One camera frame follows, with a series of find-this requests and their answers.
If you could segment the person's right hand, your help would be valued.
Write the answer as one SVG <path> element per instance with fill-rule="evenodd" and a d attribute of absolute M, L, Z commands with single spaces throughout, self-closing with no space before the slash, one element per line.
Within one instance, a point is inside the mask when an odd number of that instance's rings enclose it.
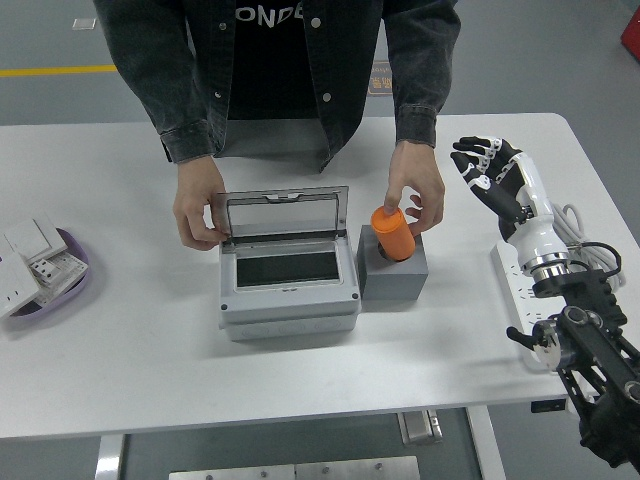
<path fill-rule="evenodd" d="M 209 251 L 227 238 L 215 201 L 225 193 L 223 177 L 211 156 L 177 166 L 177 191 L 173 203 L 179 238 L 186 247 Z"/>

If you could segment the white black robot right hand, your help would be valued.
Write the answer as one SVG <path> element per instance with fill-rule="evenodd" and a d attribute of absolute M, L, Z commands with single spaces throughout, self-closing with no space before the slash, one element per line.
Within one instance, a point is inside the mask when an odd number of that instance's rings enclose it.
<path fill-rule="evenodd" d="M 451 158 L 470 191 L 499 219 L 499 231 L 536 280 L 569 272 L 569 253 L 554 230 L 554 212 L 533 159 L 507 140 L 462 137 Z"/>

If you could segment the person's left hand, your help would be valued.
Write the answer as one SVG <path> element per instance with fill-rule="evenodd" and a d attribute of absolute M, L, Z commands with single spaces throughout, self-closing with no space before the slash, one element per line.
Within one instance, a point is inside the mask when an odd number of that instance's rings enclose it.
<path fill-rule="evenodd" d="M 409 229 L 416 237 L 438 225 L 444 215 L 445 184 L 432 146 L 408 140 L 396 144 L 383 203 L 387 215 L 398 209 L 405 187 L 414 191 L 413 207 L 406 210 L 406 215 L 414 219 Z"/>

